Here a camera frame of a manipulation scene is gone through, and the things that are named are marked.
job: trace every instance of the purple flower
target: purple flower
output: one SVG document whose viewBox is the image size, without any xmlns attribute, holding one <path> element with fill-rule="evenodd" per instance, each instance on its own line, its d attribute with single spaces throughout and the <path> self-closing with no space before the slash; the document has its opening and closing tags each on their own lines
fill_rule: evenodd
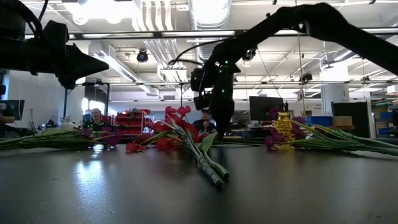
<svg viewBox="0 0 398 224">
<path fill-rule="evenodd" d="M 274 142 L 284 142 L 285 141 L 284 135 L 279 133 L 278 130 L 276 130 L 275 128 L 271 129 L 271 135 L 272 135 L 272 140 Z"/>
<path fill-rule="evenodd" d="M 119 144 L 119 141 L 120 137 L 117 136 L 110 136 L 103 139 L 103 142 L 106 142 L 111 146 L 116 146 L 117 144 Z"/>
<path fill-rule="evenodd" d="M 266 142 L 266 149 L 267 150 L 273 150 L 274 149 L 274 140 L 272 140 L 271 136 L 266 136 L 265 142 Z"/>
<path fill-rule="evenodd" d="M 293 117 L 292 120 L 297 121 L 302 124 L 305 122 L 305 118 L 302 116 Z M 300 126 L 295 123 L 293 123 L 292 127 L 293 127 L 293 129 L 300 129 Z"/>
<path fill-rule="evenodd" d="M 102 128 L 101 128 L 101 131 L 111 133 L 111 132 L 112 132 L 112 127 L 102 127 Z"/>
<path fill-rule="evenodd" d="M 300 128 L 293 128 L 290 132 L 293 134 L 294 139 L 305 139 L 306 137 L 305 133 Z"/>
<path fill-rule="evenodd" d="M 277 108 L 271 108 L 271 109 L 269 109 L 268 114 L 269 114 L 269 117 L 270 117 L 271 119 L 273 119 L 273 120 L 278 119 L 278 110 L 277 110 Z"/>
<path fill-rule="evenodd" d="M 114 132 L 113 132 L 113 134 L 114 134 L 116 137 L 119 137 L 119 138 L 121 138 L 121 137 L 123 136 L 123 133 L 120 132 L 119 129 L 115 129 Z"/>
<path fill-rule="evenodd" d="M 85 129 L 85 132 L 83 133 L 84 137 L 92 140 L 93 137 L 91 137 L 91 134 L 93 134 L 93 130 L 92 129 Z"/>
</svg>

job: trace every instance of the man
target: man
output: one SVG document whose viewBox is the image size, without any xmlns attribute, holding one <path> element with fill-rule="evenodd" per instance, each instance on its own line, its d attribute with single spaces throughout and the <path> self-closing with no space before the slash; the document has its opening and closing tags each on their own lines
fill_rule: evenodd
<svg viewBox="0 0 398 224">
<path fill-rule="evenodd" d="M 216 126 L 210 122 L 210 112 L 208 110 L 201 111 L 201 119 L 193 122 L 194 127 L 201 132 L 214 132 Z"/>
<path fill-rule="evenodd" d="M 6 124 L 12 124 L 15 121 L 12 108 L 5 103 L 0 103 L 0 137 L 6 133 Z"/>
<path fill-rule="evenodd" d="M 111 126 L 108 122 L 104 122 L 101 120 L 102 112 L 100 109 L 98 108 L 92 109 L 91 116 L 93 119 L 91 121 L 85 122 L 84 128 L 86 129 L 92 128 L 93 131 L 101 131 L 103 127 Z"/>
</svg>

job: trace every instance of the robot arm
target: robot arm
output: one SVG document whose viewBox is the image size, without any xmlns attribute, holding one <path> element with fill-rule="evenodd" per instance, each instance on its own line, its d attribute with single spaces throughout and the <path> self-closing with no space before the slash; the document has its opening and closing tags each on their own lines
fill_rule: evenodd
<svg viewBox="0 0 398 224">
<path fill-rule="evenodd" d="M 282 29 L 293 29 L 316 39 L 336 42 L 398 75 L 394 57 L 398 54 L 398 47 L 351 25 L 334 7 L 326 3 L 281 7 L 247 32 L 218 44 L 203 66 L 203 74 L 197 75 L 198 72 L 194 71 L 193 76 L 202 80 L 198 85 L 191 78 L 192 90 L 201 93 L 204 88 L 213 86 L 211 96 L 200 95 L 195 104 L 202 108 L 208 102 L 219 137 L 224 135 L 234 111 L 232 77 L 239 71 L 235 63 L 254 45 Z"/>
<path fill-rule="evenodd" d="M 319 40 L 335 42 L 398 75 L 393 57 L 398 53 L 398 47 L 351 25 L 326 3 L 281 7 L 247 32 L 217 45 L 208 63 L 236 63 L 253 45 L 282 29 L 293 29 Z"/>
</svg>

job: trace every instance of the cardboard box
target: cardboard box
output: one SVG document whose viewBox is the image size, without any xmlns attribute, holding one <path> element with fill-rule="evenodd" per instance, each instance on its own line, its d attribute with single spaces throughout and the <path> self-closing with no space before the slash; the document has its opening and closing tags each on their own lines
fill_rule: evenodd
<svg viewBox="0 0 398 224">
<path fill-rule="evenodd" d="M 334 116 L 333 117 L 333 126 L 352 126 L 353 118 L 351 116 Z"/>
</svg>

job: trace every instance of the dark table surface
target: dark table surface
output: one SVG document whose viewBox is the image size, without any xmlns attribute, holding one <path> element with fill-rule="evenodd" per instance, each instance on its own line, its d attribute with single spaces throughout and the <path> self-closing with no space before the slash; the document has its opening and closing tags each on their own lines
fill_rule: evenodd
<svg viewBox="0 0 398 224">
<path fill-rule="evenodd" d="M 0 157 L 0 223 L 398 223 L 398 160 L 213 149 L 216 190 L 188 155 L 150 149 Z"/>
</svg>

